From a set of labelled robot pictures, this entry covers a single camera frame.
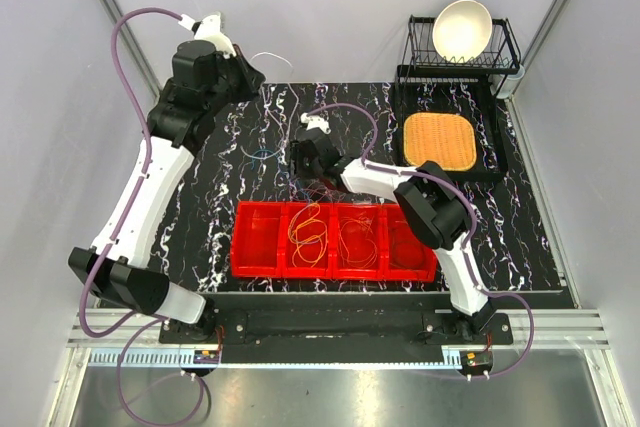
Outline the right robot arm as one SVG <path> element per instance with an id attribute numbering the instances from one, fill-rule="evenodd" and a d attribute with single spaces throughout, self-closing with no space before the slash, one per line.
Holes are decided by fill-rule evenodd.
<path id="1" fill-rule="evenodd" d="M 457 337 L 472 344 L 489 333 L 496 309 L 471 249 L 477 219 L 471 203 L 436 163 L 401 168 L 343 155 L 317 127 L 300 134 L 290 153 L 301 178 L 395 202 L 414 237 L 436 255 L 449 287 Z"/>

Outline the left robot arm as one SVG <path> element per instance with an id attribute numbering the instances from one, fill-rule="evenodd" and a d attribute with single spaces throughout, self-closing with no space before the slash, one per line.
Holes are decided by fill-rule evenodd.
<path id="1" fill-rule="evenodd" d="M 74 248 L 68 265 L 89 295 L 156 318 L 181 322 L 196 343 L 215 333 L 205 298 L 149 269 L 156 233 L 186 171 L 229 105 L 257 98 L 264 75 L 236 44 L 191 40 L 172 58 L 172 75 L 149 112 L 138 159 L 104 228 L 88 248 Z"/>

